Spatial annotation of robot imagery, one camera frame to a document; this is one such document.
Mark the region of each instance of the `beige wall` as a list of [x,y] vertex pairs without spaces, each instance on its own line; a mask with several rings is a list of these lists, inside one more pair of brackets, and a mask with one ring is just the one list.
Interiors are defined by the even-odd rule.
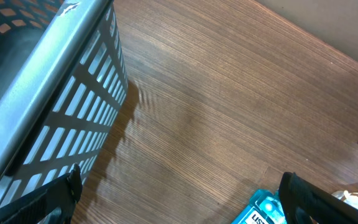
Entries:
[[358,61],[358,0],[256,0]]

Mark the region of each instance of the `plastic basket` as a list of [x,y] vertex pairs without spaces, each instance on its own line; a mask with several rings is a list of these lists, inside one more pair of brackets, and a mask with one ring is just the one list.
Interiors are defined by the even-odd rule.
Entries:
[[0,207],[84,182],[127,86],[112,1],[0,0]]

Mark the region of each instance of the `white label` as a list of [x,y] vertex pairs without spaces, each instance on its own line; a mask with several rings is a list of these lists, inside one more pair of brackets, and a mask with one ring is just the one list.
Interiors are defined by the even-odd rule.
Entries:
[[246,224],[268,224],[267,221],[257,212],[253,211],[246,219]]

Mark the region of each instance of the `teal plastic container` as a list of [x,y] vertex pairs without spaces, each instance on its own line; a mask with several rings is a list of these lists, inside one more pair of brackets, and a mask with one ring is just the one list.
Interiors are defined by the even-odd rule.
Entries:
[[273,195],[268,190],[257,190],[232,224],[287,224],[278,192]]

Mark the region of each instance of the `wood plank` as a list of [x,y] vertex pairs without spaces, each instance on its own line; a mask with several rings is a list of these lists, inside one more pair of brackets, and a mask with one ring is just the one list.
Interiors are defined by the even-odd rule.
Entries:
[[252,0],[117,0],[129,94],[75,223],[230,223],[285,171],[358,190],[358,63]]

